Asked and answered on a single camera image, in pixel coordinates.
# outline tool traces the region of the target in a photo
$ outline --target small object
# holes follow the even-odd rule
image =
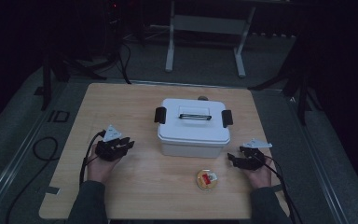
[[[217,175],[210,170],[201,170],[196,181],[200,189],[209,191],[217,185]]]
[[[208,101],[208,97],[206,96],[199,96],[198,100]]]
[[[106,134],[103,137],[103,141],[109,142],[109,141],[111,141],[113,139],[117,139],[119,137],[121,137],[121,133],[118,130],[116,130],[113,127],[113,125],[111,124],[111,125],[109,125],[109,127],[107,127]]]
[[[261,140],[252,138],[252,140],[248,143],[244,143],[243,144],[244,147],[249,147],[249,148],[260,148],[260,147],[272,147],[271,143],[266,143],[263,142]]]
[[[255,171],[266,162],[264,154],[258,148],[240,147],[240,152],[243,153],[244,158],[236,158],[232,154],[227,154],[234,167]]]

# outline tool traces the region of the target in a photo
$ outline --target black latch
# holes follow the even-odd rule
[[[223,121],[223,128],[226,128],[228,125],[234,124],[234,121],[232,120],[231,110],[222,111],[222,121]]]
[[[167,116],[167,108],[164,106],[156,108],[155,123],[165,124],[165,117]]]

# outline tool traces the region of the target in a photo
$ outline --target metal stand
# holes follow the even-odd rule
[[[187,15],[175,15],[174,0],[171,1],[170,19],[170,43],[168,46],[167,62],[165,71],[171,72],[173,68],[174,42],[173,33],[175,30],[187,30],[195,32],[218,33],[228,35],[241,35],[240,44],[234,48],[235,62],[237,64],[238,76],[245,77],[245,69],[242,61],[242,49],[251,26],[255,7],[252,7],[247,20],[230,20],[207,17],[196,17]]]

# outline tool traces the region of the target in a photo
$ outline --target human arm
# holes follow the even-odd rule
[[[266,165],[272,160],[266,158]],[[252,221],[254,224],[290,224],[290,218],[283,212],[271,188],[271,171],[262,166],[256,171],[243,170],[253,187],[251,192]]]
[[[105,184],[120,159],[104,161],[95,154],[95,145],[87,165],[87,181],[81,186],[69,214],[67,223],[107,223],[104,205]]]

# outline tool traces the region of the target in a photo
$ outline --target white plastic container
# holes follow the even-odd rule
[[[231,111],[221,102],[165,99],[156,109],[158,138],[167,156],[216,158],[230,141]]]

